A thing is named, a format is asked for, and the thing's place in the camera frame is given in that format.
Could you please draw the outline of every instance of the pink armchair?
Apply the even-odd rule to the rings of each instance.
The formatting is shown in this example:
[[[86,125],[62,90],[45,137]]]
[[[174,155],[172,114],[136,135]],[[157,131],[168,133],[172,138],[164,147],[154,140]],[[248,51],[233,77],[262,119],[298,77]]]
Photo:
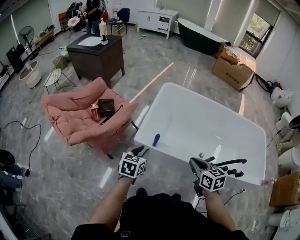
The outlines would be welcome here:
[[[103,125],[92,119],[90,111],[90,105],[99,99],[114,99],[115,110],[123,105]],[[87,143],[111,159],[109,152],[132,122],[131,115],[137,107],[137,103],[129,103],[109,89],[101,77],[79,91],[48,95],[42,105],[47,119],[67,144]]]

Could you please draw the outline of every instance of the gray tile floor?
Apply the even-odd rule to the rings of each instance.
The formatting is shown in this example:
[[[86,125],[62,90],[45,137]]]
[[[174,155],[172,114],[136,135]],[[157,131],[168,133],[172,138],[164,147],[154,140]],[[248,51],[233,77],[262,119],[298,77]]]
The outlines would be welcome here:
[[[22,121],[24,118],[28,119],[26,126],[42,125],[39,145],[32,154],[31,175],[23,179],[20,198],[27,204],[28,219],[51,232],[57,240],[70,238],[77,225],[88,221],[96,204],[105,197],[116,181],[118,159],[128,146],[133,145],[135,136],[135,129],[130,126],[112,152],[114,160],[98,154],[86,144],[68,146],[55,131],[46,138],[51,125],[40,104],[41,98],[47,94],[43,84],[53,67],[52,61],[60,54],[55,50],[61,44],[71,43],[81,34],[82,32],[59,34],[54,42],[42,49],[36,60],[43,77],[35,89],[27,89],[19,81],[19,76],[15,75],[2,91],[0,98],[0,126],[13,120]],[[121,77],[121,72],[117,73],[112,79],[112,86],[125,99],[131,100],[158,73],[174,62],[138,97],[139,106],[133,115],[138,124],[141,124],[147,109],[166,82],[184,86],[236,112],[239,111],[242,94],[211,73],[215,62],[213,57],[186,48],[178,36],[166,40],[165,35],[151,31],[137,33],[134,27],[129,27],[128,34],[122,35],[126,74]],[[77,85],[76,88],[66,87],[65,90],[76,90],[90,82],[84,78],[78,80],[72,64],[64,72]],[[68,83],[62,79],[61,84]],[[61,90],[57,91],[53,86],[51,92],[57,93]],[[279,110],[271,104],[269,94],[256,81],[243,94],[244,116],[265,130],[268,143],[276,133],[275,122],[280,117]],[[11,125],[0,134],[0,148],[10,151],[17,162],[28,165],[29,153],[36,144],[38,133],[38,128],[26,131],[17,124]],[[275,142],[267,149],[267,179],[278,175]],[[105,173],[110,171],[109,178],[104,181]],[[150,166],[131,187],[128,196],[134,195],[137,188],[144,187],[150,195],[177,192],[184,201],[192,203],[195,198],[192,179],[189,174],[174,172],[163,164]],[[250,239],[266,238],[266,220],[272,212],[268,207],[271,190],[272,186],[258,187],[237,195],[226,205],[237,227]],[[237,191],[240,189],[236,186],[228,186],[220,194],[225,202]],[[200,202],[197,210],[205,211],[203,207],[205,205]]]

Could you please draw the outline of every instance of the black shirt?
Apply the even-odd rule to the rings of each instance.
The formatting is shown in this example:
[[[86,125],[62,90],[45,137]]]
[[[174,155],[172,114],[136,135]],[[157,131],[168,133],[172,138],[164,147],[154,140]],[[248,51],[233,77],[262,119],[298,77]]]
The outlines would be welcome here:
[[[94,8],[97,8],[95,12],[93,12],[91,15],[89,15],[89,21],[97,21],[99,17],[101,16],[100,8],[100,0],[87,0],[86,7],[88,8],[88,12],[93,10]]]
[[[76,228],[72,240],[101,239],[229,239],[247,240],[240,231],[231,232],[197,212],[190,203],[167,194],[131,197],[124,203],[120,229],[113,233],[106,225],[87,224]]]

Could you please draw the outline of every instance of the standing fan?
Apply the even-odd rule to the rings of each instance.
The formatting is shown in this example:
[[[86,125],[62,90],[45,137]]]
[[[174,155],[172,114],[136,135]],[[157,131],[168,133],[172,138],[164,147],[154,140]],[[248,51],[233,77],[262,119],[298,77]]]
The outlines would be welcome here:
[[[33,37],[34,37],[34,30],[31,26],[23,27],[18,34],[18,39],[20,41],[20,44],[22,44],[23,47],[26,47],[28,45],[31,52],[32,52],[32,49],[31,49],[30,43],[33,40]],[[38,56],[38,53],[35,52],[35,53],[33,53],[32,57],[30,59],[32,60],[37,56]]]

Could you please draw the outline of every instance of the blue brush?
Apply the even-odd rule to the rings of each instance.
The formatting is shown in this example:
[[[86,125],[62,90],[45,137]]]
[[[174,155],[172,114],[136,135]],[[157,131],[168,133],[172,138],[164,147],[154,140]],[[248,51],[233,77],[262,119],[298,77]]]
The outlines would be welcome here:
[[[159,134],[156,134],[155,135],[155,138],[154,138],[154,142],[152,144],[153,147],[156,147],[158,141],[159,141],[159,138],[160,138],[160,135]]]

